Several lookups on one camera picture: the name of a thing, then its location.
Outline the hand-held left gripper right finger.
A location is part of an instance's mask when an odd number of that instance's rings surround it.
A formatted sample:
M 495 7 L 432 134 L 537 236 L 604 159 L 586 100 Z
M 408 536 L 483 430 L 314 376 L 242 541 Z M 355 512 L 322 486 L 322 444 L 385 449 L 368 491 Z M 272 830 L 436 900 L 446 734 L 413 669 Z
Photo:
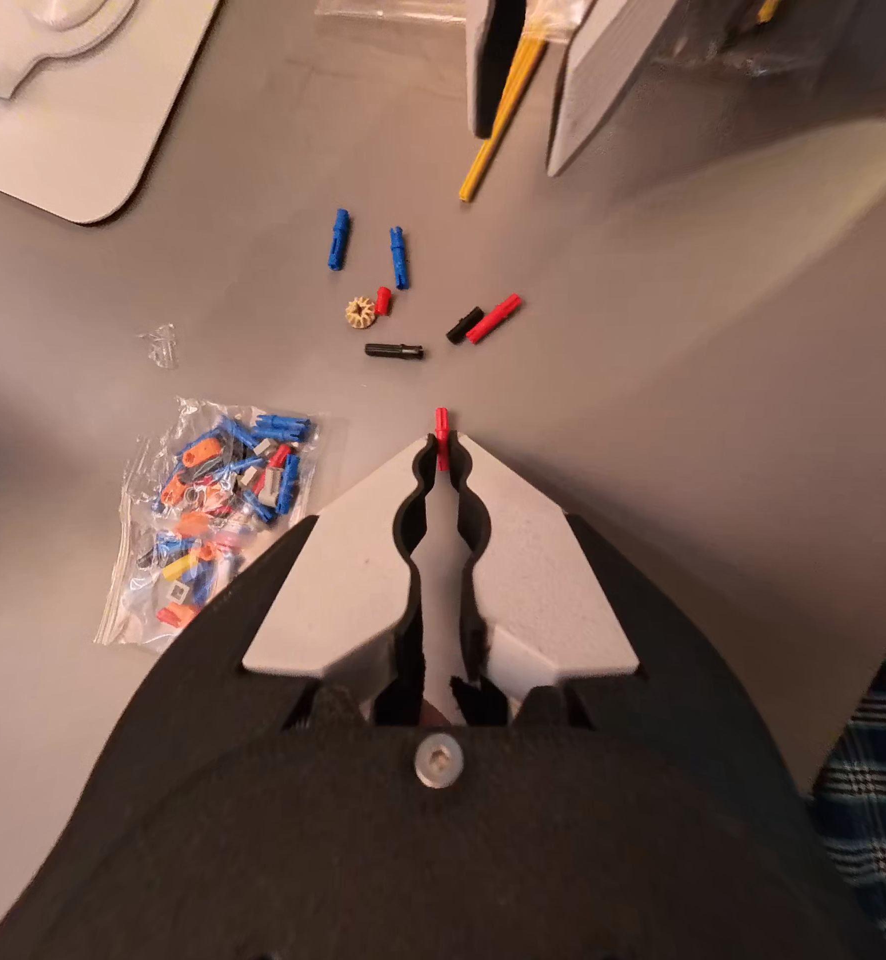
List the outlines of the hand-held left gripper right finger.
M 466 724 L 506 724 L 541 688 L 627 677 L 641 665 L 573 530 L 572 517 L 466 434 L 449 436 L 461 572 Z

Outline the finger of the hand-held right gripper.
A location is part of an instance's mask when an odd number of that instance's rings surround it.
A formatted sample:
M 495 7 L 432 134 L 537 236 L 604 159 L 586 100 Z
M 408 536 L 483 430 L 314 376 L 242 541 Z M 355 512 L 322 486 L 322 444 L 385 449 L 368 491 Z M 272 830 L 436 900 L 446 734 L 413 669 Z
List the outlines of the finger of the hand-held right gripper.
M 566 47 L 554 93 L 546 174 L 564 173 L 618 110 L 678 26 L 683 1 L 593 1 Z
M 465 3 L 468 120 L 473 136 L 488 139 L 525 22 L 525 1 Z

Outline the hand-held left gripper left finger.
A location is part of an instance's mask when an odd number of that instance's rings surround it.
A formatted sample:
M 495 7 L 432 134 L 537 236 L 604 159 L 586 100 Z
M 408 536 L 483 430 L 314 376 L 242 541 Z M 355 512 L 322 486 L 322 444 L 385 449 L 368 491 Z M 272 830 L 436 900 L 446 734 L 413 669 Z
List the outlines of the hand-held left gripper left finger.
M 406 447 L 314 517 L 243 657 L 257 674 L 311 678 L 370 703 L 377 724 L 418 724 L 424 702 L 422 584 L 437 438 Z

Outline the yellow lego axle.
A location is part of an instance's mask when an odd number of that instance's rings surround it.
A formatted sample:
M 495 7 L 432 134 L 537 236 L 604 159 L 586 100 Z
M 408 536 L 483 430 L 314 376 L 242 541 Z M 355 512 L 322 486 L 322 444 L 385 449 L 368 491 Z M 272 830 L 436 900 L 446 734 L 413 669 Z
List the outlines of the yellow lego axle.
M 492 133 L 480 146 L 459 189 L 458 198 L 462 204 L 473 202 L 484 183 L 509 126 L 544 58 L 546 47 L 547 37 L 543 29 L 527 30 L 523 34 L 498 104 Z

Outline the clear bag of lego parts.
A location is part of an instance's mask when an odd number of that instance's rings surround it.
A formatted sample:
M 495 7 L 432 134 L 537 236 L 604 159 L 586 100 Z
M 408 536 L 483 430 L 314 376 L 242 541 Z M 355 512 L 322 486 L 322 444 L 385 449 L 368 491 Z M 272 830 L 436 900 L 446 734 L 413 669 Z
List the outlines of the clear bag of lego parts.
M 126 464 L 120 536 L 94 638 L 161 653 L 307 515 L 320 414 L 176 399 Z

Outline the long red lego pin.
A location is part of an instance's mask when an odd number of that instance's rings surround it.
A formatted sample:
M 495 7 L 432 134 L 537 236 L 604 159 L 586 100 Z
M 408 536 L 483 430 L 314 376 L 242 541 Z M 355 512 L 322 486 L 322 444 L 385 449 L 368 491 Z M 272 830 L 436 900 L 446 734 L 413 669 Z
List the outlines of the long red lego pin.
M 465 338 L 474 345 L 478 344 L 506 322 L 522 305 L 523 300 L 519 294 L 510 294 L 470 328 Z

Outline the clear plastic scrap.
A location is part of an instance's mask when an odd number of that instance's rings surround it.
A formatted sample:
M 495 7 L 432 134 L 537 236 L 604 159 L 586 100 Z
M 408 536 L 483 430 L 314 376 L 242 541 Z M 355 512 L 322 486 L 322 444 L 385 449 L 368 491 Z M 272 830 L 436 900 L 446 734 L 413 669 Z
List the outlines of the clear plastic scrap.
M 172 371 L 178 366 L 178 341 L 175 326 L 168 322 L 140 333 L 137 339 L 144 343 L 152 363 L 162 370 Z

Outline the blue plaid clothing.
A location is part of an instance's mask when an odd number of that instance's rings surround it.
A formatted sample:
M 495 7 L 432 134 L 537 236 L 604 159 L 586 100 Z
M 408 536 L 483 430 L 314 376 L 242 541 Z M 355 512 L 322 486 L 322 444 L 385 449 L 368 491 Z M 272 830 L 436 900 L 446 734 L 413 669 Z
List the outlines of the blue plaid clothing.
M 835 867 L 886 938 L 886 655 L 814 783 L 809 811 Z

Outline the white board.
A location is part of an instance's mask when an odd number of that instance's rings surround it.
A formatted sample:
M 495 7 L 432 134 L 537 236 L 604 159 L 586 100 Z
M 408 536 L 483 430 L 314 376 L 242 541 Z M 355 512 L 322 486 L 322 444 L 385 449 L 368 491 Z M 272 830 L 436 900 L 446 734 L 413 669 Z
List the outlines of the white board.
M 1 193 L 80 225 L 130 198 L 218 7 L 135 2 L 104 42 L 39 64 L 0 100 Z

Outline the clear plastic packaging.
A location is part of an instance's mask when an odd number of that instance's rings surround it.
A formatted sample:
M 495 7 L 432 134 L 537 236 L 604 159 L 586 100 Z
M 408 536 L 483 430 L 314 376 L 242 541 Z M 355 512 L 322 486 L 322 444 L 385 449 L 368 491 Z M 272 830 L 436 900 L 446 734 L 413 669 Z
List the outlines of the clear plastic packaging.
M 0 100 L 41 63 L 71 59 L 107 40 L 135 1 L 0 1 Z

